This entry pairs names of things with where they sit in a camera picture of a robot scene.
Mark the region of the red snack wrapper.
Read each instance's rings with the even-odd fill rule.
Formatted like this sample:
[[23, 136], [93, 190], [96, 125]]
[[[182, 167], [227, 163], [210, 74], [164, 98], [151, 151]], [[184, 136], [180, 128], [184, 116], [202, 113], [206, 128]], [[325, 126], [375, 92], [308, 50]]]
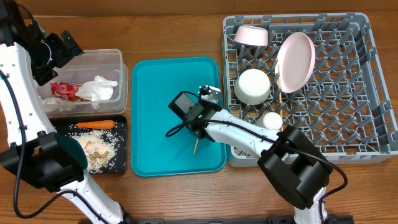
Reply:
[[50, 84], [52, 94], [59, 96], [67, 101], [81, 102], [85, 101], [83, 98], [76, 95], [80, 89], [80, 84], [65, 83], [65, 82], [53, 82]]

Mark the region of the pale green bowl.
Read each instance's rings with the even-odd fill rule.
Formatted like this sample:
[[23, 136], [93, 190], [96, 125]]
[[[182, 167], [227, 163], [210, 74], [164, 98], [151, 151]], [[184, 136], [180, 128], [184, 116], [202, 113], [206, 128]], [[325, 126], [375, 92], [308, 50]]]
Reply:
[[244, 71], [234, 84], [234, 94], [238, 100], [247, 105], [259, 105], [265, 102], [271, 93], [268, 75], [262, 70]]

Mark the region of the white napkin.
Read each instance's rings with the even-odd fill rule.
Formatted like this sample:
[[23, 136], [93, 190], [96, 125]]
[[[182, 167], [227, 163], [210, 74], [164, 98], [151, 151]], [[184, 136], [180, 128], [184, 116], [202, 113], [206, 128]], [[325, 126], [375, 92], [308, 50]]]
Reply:
[[99, 101], [111, 99], [113, 88], [116, 86], [118, 86], [117, 81], [107, 80], [97, 75], [94, 80], [82, 84], [75, 95], [84, 100], [94, 101], [92, 107], [96, 110], [100, 107]]

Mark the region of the foil wrapper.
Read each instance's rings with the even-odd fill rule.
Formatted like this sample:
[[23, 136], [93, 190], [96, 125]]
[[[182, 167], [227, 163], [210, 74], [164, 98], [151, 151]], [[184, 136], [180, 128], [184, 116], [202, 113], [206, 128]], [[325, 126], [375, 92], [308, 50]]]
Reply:
[[71, 111], [76, 108], [71, 101], [64, 100], [63, 98], [50, 97], [41, 99], [41, 103], [46, 113], [51, 111]]

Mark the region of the white paper cup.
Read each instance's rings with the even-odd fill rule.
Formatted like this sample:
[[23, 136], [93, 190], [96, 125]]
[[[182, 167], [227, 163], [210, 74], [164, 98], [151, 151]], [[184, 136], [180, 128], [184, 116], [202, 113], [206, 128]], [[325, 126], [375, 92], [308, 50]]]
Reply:
[[278, 113], [268, 112], [264, 116], [261, 116], [255, 122], [255, 125], [272, 130], [280, 130], [283, 125], [283, 120]]

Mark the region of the orange carrot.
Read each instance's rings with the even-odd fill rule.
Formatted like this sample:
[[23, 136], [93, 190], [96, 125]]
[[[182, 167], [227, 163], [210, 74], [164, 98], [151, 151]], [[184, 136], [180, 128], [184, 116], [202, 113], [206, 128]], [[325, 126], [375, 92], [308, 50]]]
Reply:
[[116, 123], [113, 120], [101, 120], [77, 123], [75, 126], [86, 129], [113, 129]]

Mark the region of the pink bowl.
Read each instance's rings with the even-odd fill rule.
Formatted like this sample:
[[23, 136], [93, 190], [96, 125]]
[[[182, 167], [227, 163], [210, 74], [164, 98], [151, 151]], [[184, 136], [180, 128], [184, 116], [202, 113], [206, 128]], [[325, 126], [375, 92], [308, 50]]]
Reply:
[[234, 41], [244, 45], [268, 46], [268, 31], [262, 27], [239, 26]]

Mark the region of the pink plate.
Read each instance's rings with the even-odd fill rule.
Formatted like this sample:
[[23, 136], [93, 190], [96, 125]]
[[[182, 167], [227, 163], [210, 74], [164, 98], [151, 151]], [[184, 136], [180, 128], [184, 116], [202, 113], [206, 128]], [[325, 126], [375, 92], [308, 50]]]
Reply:
[[284, 93], [301, 89], [309, 80], [315, 66], [315, 46], [303, 32], [288, 36], [277, 54], [275, 72], [279, 74]]

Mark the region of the peanuts and rice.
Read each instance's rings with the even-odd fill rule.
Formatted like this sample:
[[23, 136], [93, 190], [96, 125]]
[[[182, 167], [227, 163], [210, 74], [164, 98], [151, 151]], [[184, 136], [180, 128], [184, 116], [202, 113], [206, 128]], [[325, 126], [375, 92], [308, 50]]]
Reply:
[[126, 170], [126, 132], [123, 123], [113, 129], [86, 129], [71, 124], [66, 135], [82, 146], [90, 174], [117, 174]]

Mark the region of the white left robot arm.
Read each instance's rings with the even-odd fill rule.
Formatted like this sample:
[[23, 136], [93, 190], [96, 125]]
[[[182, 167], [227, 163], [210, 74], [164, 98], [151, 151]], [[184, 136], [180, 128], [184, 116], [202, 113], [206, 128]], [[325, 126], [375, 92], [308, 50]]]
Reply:
[[88, 172], [78, 141], [53, 127], [37, 92], [82, 49], [67, 31], [46, 34], [36, 20], [26, 24], [23, 12], [26, 8], [18, 2], [1, 1], [1, 107], [9, 145], [1, 165], [17, 183], [68, 199], [92, 223], [132, 223]]

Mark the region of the grey dishwasher rack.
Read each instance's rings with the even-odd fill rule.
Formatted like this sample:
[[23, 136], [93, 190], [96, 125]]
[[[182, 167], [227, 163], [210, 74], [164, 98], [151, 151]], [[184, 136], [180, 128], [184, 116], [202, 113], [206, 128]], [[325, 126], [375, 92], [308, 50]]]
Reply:
[[[234, 41], [239, 26], [267, 29], [268, 46]], [[303, 32], [315, 46], [307, 84], [282, 93], [283, 120], [301, 130], [335, 164], [378, 163], [397, 155], [397, 122], [368, 17], [359, 12], [228, 16], [223, 21], [224, 107], [250, 123], [280, 111], [277, 54], [288, 36]], [[271, 81], [268, 99], [240, 102], [234, 83], [256, 68]]]

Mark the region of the clear plastic bin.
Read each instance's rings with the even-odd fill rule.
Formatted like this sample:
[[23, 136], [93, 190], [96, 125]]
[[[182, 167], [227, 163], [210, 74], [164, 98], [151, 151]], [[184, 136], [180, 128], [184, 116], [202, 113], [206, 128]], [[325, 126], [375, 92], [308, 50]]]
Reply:
[[[89, 116], [94, 114], [122, 114], [126, 110], [128, 96], [127, 66], [123, 63], [123, 56], [118, 49], [85, 50], [62, 68], [56, 68], [58, 76], [50, 81], [84, 84], [94, 80], [99, 75], [107, 80], [117, 81], [110, 100], [99, 101], [99, 108], [94, 109], [91, 101], [72, 102], [76, 106], [71, 111], [51, 111], [48, 117], [61, 116]], [[38, 86], [37, 91], [41, 99], [57, 97], [52, 94], [50, 83]]]

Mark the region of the teal plastic tray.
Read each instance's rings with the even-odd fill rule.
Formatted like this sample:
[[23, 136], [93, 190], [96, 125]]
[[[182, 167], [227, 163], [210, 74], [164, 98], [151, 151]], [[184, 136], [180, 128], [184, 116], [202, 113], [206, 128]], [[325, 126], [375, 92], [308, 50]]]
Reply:
[[166, 132], [181, 123], [169, 103], [184, 90], [220, 86], [218, 65], [211, 57], [143, 60], [132, 69], [131, 166], [141, 177], [217, 172], [226, 164], [226, 146], [199, 140], [182, 129], [172, 137]]

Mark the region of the black plastic tray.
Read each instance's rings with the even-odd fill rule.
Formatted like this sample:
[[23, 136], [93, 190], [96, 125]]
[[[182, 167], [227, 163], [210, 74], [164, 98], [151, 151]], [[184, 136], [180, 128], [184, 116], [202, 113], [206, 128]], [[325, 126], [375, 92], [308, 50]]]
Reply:
[[[78, 123], [114, 121], [111, 129], [79, 128]], [[90, 174], [121, 174], [126, 170], [127, 121], [122, 115], [82, 116], [50, 120], [60, 134], [77, 140], [88, 161]]]

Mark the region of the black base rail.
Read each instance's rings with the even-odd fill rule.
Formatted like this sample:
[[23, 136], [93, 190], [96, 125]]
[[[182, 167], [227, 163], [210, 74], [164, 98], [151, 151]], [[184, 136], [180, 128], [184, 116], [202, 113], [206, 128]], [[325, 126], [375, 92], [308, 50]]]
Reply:
[[[134, 224], [294, 224], [293, 215], [279, 215], [268, 218], [237, 218], [224, 220], [164, 220], [162, 218], [133, 220]], [[353, 216], [330, 215], [326, 223], [354, 224]]]

